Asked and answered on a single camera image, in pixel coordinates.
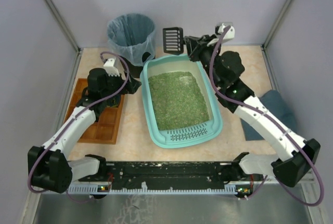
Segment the teal litter box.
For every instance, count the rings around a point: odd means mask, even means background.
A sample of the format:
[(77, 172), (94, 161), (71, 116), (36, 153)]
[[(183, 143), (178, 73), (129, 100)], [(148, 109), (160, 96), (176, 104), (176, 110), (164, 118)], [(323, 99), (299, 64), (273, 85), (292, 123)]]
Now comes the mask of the teal litter box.
[(140, 81), (150, 137), (157, 146), (194, 146), (222, 131), (220, 109), (200, 62), (186, 55), (149, 60)]

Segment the black litter scoop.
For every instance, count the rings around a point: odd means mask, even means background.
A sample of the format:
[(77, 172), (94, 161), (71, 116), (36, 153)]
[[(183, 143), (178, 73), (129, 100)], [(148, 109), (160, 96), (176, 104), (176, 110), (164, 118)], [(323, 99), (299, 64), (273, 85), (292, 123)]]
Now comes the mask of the black litter scoop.
[(167, 54), (181, 55), (184, 52), (183, 29), (180, 27), (163, 28), (163, 51)]

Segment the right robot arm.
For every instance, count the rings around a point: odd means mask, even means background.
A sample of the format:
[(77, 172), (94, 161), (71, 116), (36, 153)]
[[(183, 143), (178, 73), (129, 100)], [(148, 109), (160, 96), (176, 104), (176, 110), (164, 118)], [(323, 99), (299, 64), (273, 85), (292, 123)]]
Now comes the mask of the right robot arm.
[(315, 139), (305, 140), (287, 128), (265, 107), (254, 92), (240, 79), (245, 68), (239, 53), (225, 51), (212, 57), (210, 44), (216, 35), (184, 37), (191, 61), (201, 62), (220, 104), (249, 124), (275, 150), (274, 155), (244, 152), (234, 163), (244, 174), (274, 176), (279, 182), (294, 187), (315, 163), (321, 145)]

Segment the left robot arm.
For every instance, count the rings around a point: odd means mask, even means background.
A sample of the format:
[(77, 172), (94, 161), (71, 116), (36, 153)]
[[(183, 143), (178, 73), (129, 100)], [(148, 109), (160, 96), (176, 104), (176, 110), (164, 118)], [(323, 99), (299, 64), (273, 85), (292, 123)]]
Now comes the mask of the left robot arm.
[(115, 98), (134, 94), (140, 86), (140, 81), (129, 72), (125, 72), (125, 78), (122, 78), (108, 74), (103, 68), (90, 70), (87, 86), (70, 117), (47, 142), (28, 151), (29, 190), (64, 193), (74, 181), (87, 176), (102, 176), (106, 172), (105, 158), (91, 154), (76, 161), (67, 158), (81, 136), (99, 120)]

